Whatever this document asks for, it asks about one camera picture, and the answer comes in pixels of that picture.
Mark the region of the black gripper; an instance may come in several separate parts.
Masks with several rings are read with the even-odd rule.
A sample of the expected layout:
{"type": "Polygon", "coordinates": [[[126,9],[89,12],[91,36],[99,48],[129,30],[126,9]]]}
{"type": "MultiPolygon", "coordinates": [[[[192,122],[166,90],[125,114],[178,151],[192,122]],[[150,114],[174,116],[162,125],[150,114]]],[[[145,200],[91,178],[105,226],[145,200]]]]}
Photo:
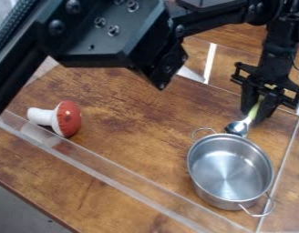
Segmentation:
{"type": "Polygon", "coordinates": [[[290,79],[297,48],[265,43],[258,66],[236,63],[232,80],[241,85],[241,111],[248,115],[254,109],[256,123],[272,117],[280,105],[296,109],[299,104],[299,86],[290,79]]]}

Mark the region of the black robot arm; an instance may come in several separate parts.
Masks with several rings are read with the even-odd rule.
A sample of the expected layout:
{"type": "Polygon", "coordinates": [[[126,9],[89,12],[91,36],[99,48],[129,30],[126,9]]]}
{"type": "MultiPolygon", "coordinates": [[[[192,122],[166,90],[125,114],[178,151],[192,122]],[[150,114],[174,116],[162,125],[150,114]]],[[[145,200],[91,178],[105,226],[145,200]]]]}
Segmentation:
{"type": "Polygon", "coordinates": [[[299,49],[299,0],[19,0],[0,26],[0,115],[47,58],[67,67],[126,67],[165,89],[186,37],[230,24],[268,29],[257,66],[237,63],[241,110],[297,108],[290,79],[299,49]]]}

